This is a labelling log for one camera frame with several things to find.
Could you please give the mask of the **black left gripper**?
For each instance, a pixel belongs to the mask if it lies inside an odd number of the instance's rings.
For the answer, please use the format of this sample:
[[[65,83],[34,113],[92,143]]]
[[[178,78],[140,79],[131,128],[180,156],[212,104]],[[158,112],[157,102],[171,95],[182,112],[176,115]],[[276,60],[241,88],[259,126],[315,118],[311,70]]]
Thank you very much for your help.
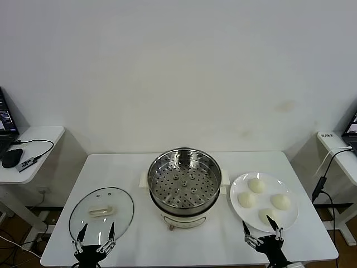
[[[74,246],[74,257],[77,262],[74,263],[74,267],[78,268],[96,268],[100,267],[100,262],[107,257],[107,253],[110,253],[115,246],[115,230],[114,222],[110,227],[108,239],[102,246],[99,245],[83,245],[86,229],[88,224],[86,223],[79,231],[78,236],[72,241]]]

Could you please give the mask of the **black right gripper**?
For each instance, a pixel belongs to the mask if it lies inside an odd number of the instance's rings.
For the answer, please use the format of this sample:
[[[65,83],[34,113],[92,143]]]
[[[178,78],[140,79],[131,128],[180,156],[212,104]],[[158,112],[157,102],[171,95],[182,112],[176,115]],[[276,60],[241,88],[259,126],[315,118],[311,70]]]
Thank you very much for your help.
[[[266,218],[268,219],[269,224],[275,231],[275,234],[263,236],[258,239],[250,233],[248,226],[244,221],[242,221],[244,241],[251,248],[258,247],[258,252],[266,255],[269,261],[268,267],[286,267],[289,265],[289,261],[286,259],[284,253],[281,250],[283,245],[283,228],[279,227],[276,221],[273,220],[269,215],[266,215]]]

